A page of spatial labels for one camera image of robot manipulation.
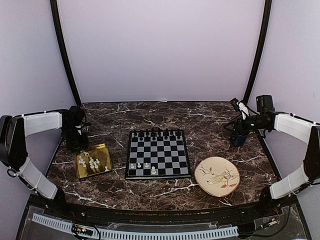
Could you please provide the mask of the gold square tray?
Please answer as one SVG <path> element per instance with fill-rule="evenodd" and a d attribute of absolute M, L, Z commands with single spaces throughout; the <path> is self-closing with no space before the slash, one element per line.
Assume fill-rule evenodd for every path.
<path fill-rule="evenodd" d="M 90 146 L 75 155 L 75 170 L 78 179 L 85 179 L 110 172 L 113 169 L 107 144 Z"/>

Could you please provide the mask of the black grey chessboard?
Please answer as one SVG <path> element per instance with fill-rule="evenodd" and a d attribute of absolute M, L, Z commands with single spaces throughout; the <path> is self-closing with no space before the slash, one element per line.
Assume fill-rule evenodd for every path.
<path fill-rule="evenodd" d="M 182 129 L 133 130 L 128 137 L 126 180 L 183 179 L 192 176 Z M 145 163 L 149 163 L 148 168 L 145 168 Z M 155 175 L 151 174 L 152 166 L 155 166 Z"/>

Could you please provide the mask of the white chess king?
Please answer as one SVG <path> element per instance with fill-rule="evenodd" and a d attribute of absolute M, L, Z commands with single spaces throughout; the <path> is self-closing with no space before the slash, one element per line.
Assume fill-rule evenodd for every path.
<path fill-rule="evenodd" d="M 155 175 L 157 173 L 155 166 L 151 167 L 151 174 Z"/>

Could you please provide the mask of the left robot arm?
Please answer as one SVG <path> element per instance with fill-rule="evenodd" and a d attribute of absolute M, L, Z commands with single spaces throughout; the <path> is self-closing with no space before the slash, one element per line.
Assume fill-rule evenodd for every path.
<path fill-rule="evenodd" d="M 0 161 L 11 178 L 18 177 L 43 198 L 53 200 L 51 210 L 60 218 L 67 218 L 70 206 L 62 199 L 64 192 L 32 163 L 27 151 L 27 137 L 47 131 L 61 130 L 66 148 L 73 153 L 88 148 L 88 135 L 82 131 L 86 114 L 78 106 L 0 118 Z"/>

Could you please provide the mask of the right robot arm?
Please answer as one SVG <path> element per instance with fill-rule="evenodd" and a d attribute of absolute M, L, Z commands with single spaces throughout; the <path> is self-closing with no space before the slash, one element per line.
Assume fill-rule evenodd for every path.
<path fill-rule="evenodd" d="M 320 183 L 320 125 L 294 113 L 276 111 L 271 95 L 256 97 L 256 110 L 252 110 L 243 100 L 230 101 L 238 116 L 223 127 L 230 132 L 230 142 L 235 147 L 243 146 L 249 133 L 262 131 L 284 134 L 304 146 L 305 154 L 301 165 L 280 181 L 267 186 L 261 193 L 261 201 L 255 205 L 255 213 L 266 217 L 275 208 L 275 200 Z"/>

